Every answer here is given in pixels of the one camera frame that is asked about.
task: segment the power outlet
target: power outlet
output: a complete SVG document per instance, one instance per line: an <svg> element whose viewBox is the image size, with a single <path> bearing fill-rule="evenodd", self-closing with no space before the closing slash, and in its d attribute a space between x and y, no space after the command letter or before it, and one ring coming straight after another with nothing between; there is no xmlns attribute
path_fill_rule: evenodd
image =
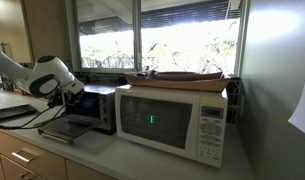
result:
<svg viewBox="0 0 305 180"><path fill-rule="evenodd" d="M243 116L243 107L244 107L244 95L240 97L240 117Z"/></svg>

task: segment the microwave keypad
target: microwave keypad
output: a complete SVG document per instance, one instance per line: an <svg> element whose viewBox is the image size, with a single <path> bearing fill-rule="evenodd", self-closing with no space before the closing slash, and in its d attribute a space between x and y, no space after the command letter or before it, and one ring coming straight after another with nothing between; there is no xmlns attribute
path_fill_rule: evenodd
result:
<svg viewBox="0 0 305 180"><path fill-rule="evenodd" d="M225 122L222 120L223 109L210 107L211 111L209 111L208 108L206 106L202 107L197 156L204 162L220 164L225 126Z"/></svg>

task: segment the kitchen counter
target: kitchen counter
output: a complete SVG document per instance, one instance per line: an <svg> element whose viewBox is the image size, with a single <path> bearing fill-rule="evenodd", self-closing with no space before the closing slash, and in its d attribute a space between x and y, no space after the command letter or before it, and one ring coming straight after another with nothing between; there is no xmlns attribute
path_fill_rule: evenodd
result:
<svg viewBox="0 0 305 180"><path fill-rule="evenodd" d="M0 108L22 104L31 104L39 111L47 108L45 102L33 97L0 90ZM45 113L35 123L51 118L58 109L55 107ZM31 117L5 121L2 125L21 125ZM36 129L4 132L118 179L254 179L236 127L232 124L226 128L220 169L124 140L116 133L108 136L89 131L75 139L73 145L68 145L43 137Z"/></svg>

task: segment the microwave control panel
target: microwave control panel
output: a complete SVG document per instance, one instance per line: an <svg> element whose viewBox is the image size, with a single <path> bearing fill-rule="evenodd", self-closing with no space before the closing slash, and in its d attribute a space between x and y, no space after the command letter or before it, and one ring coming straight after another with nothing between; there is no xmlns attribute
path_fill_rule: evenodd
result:
<svg viewBox="0 0 305 180"><path fill-rule="evenodd" d="M197 161L221 167L225 123L224 108L201 106Z"/></svg>

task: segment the window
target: window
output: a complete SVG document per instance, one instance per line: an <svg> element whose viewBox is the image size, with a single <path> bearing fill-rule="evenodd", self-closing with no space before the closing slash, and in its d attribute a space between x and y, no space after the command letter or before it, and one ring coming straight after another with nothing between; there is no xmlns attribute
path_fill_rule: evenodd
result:
<svg viewBox="0 0 305 180"><path fill-rule="evenodd" d="M74 0L77 71L235 74L241 0Z"/></svg>

